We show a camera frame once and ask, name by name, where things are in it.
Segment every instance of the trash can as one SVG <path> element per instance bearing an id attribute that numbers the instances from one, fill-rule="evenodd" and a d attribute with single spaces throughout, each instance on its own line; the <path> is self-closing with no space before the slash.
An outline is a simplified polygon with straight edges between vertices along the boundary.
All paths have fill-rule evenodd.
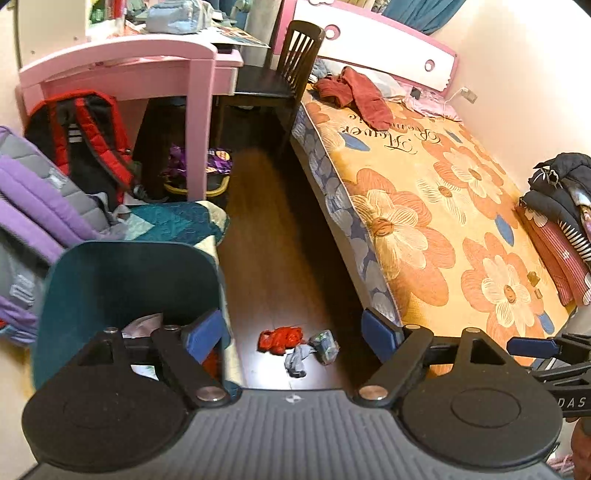
<path id="1" fill-rule="evenodd" d="M 222 310 L 212 257 L 169 242 L 92 241 L 68 250 L 48 276 L 33 347 L 33 383 L 42 386 L 105 327 L 162 313 L 187 325 Z"/>

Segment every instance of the metal screw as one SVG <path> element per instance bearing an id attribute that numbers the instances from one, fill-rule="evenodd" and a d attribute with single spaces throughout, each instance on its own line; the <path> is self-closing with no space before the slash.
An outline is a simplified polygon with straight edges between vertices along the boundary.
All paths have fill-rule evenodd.
<path id="1" fill-rule="evenodd" d="M 388 390 L 380 385 L 365 385 L 359 389 L 359 396 L 364 400 L 382 400 L 388 396 Z"/>
<path id="2" fill-rule="evenodd" d="M 226 397 L 226 391 L 223 388 L 209 386 L 201 387 L 197 390 L 197 398 L 203 401 L 220 401 Z"/>

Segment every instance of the black circular cover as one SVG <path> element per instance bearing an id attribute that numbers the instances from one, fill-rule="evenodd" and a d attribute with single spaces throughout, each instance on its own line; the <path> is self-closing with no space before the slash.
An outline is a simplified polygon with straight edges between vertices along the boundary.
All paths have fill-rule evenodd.
<path id="1" fill-rule="evenodd" d="M 37 460 L 107 472 L 158 454 L 185 418 L 163 382 L 99 365 L 69 368 L 46 383 L 25 407 L 22 429 Z"/>
<path id="2" fill-rule="evenodd" d="M 542 460 L 562 425 L 556 400 L 536 380 L 489 365 L 424 381 L 404 398 L 401 417 L 432 453 L 478 469 Z"/>

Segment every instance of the headboard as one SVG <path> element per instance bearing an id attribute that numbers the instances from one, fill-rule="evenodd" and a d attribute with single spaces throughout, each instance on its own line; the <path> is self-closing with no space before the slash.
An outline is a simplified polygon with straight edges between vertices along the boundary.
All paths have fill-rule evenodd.
<path id="1" fill-rule="evenodd" d="M 319 56 L 380 70 L 409 83 L 445 92 L 457 68 L 457 54 L 406 25 L 333 0 L 284 0 L 274 54 L 280 54 L 291 20 L 322 27 Z"/>

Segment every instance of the pink desk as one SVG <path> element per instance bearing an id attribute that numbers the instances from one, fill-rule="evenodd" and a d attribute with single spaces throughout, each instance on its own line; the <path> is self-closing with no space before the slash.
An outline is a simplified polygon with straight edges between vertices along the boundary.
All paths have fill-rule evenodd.
<path id="1" fill-rule="evenodd" d="M 187 189 L 189 200 L 202 200 L 212 98 L 234 94 L 242 65 L 238 50 L 219 54 L 199 35 L 133 35 L 60 50 L 24 67 L 20 81 L 27 113 L 45 98 L 76 89 L 116 97 L 133 142 L 147 99 L 187 96 Z"/>

